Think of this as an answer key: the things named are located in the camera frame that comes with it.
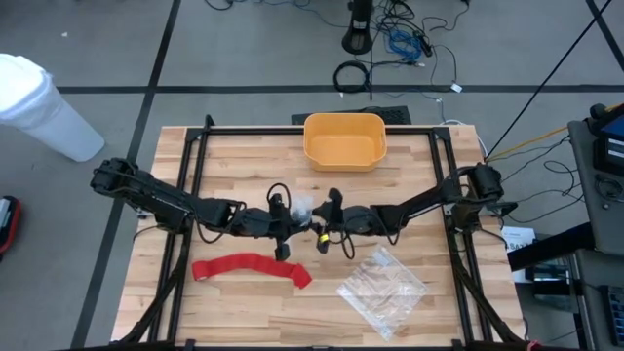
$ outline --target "white cable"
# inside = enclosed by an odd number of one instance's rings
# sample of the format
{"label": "white cable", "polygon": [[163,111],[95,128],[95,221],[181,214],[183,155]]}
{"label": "white cable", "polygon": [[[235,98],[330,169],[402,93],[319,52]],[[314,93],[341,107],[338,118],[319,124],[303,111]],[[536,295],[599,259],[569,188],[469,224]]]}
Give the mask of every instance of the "white cable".
{"label": "white cable", "polygon": [[[452,124],[452,123],[455,123],[455,124],[458,124],[458,125],[462,125],[462,126],[466,125],[465,123],[463,123],[463,122],[461,122],[459,120],[448,120],[448,119],[445,119],[445,122],[442,122],[440,125],[441,126],[445,126],[447,124]],[[479,140],[479,145],[481,146],[481,149],[482,149],[481,151],[483,152],[484,156],[487,156],[488,155],[488,149],[486,148],[486,145],[481,140],[479,135],[477,135],[477,139]]]}

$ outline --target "orange plastic container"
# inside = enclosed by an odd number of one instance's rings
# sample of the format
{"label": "orange plastic container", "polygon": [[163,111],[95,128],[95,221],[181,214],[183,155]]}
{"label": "orange plastic container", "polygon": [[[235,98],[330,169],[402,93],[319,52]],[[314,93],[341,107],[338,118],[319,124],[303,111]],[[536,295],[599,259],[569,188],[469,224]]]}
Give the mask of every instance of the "orange plastic container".
{"label": "orange plastic container", "polygon": [[386,155],[386,128],[372,113],[315,113],[305,120],[303,149],[323,172],[368,172]]}

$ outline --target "ziploc bag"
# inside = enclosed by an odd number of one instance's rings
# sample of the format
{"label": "ziploc bag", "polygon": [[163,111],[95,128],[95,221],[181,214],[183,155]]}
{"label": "ziploc bag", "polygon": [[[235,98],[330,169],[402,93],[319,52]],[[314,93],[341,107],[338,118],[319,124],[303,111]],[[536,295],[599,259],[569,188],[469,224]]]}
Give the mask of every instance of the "ziploc bag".
{"label": "ziploc bag", "polygon": [[420,298],[427,294],[427,287],[378,245],[337,292],[389,341]]}

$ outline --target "black keyboard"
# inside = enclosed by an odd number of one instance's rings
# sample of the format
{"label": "black keyboard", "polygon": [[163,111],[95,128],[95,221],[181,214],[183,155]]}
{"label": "black keyboard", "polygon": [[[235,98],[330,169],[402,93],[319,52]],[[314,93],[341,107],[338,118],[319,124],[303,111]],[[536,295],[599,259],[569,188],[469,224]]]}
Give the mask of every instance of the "black keyboard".
{"label": "black keyboard", "polygon": [[[350,113],[374,113],[381,117],[386,125],[410,125],[411,118],[407,106],[393,107],[365,107],[357,110],[335,111]],[[302,126],[305,119],[312,113],[299,113],[291,116],[291,122],[294,126]]]}
{"label": "black keyboard", "polygon": [[613,345],[624,347],[624,288],[600,286]]}

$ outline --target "floor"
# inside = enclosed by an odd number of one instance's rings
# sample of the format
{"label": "floor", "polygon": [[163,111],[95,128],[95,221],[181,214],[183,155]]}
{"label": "floor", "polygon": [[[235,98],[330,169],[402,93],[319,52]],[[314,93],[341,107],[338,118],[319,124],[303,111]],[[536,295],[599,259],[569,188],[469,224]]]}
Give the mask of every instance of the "floor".
{"label": "floor", "polygon": [[[460,94],[431,93],[442,99],[444,116],[476,125],[492,148],[590,22],[591,7],[604,2],[473,0],[454,31],[430,35],[454,51],[456,82],[464,87]],[[344,24],[345,3],[313,0],[311,8],[327,22]],[[458,0],[408,3],[416,22],[424,16],[451,19],[464,8]],[[624,2],[614,1],[603,23],[611,43],[605,30],[592,27],[496,151],[582,119],[594,103],[621,102],[624,61],[618,63],[619,49],[613,49],[624,46],[622,14]],[[217,12],[201,0],[0,0],[0,52],[45,67],[67,101],[106,140],[96,158],[76,164],[0,127],[0,192],[22,199],[26,208],[19,239],[0,264],[0,348],[36,351],[71,344],[85,296],[94,301],[98,290],[92,286],[88,294],[98,254],[107,253],[103,237],[112,245],[110,259],[99,256],[105,275],[85,336],[87,345],[108,341],[137,219],[124,209],[118,223],[109,221],[111,211],[119,209],[111,209],[112,202],[87,183],[92,169],[113,156],[136,158],[148,168],[162,126],[201,125],[206,114],[219,125],[284,125],[294,113],[369,105],[407,105],[414,124],[441,122],[438,103],[413,91],[429,85],[431,58],[421,68],[375,70],[381,89],[372,100],[367,94],[336,93],[332,73],[352,59],[340,48],[343,31],[290,5],[252,1]],[[375,60],[392,57],[381,46],[373,52]],[[358,72],[344,73],[344,82],[359,82]],[[440,51],[435,83],[447,85],[451,79],[452,60]],[[519,156],[495,166],[509,175],[528,159]],[[546,159],[574,168],[568,144]],[[550,173],[540,163],[504,183],[506,199],[568,187],[568,175]],[[514,218],[532,219],[571,201],[557,193],[543,195],[521,203]],[[575,204],[528,224],[516,220],[506,223],[557,233],[587,220],[587,214]],[[519,293],[531,338],[548,341],[574,331],[569,313],[535,302],[527,288]],[[571,335],[553,344],[574,342]]]}

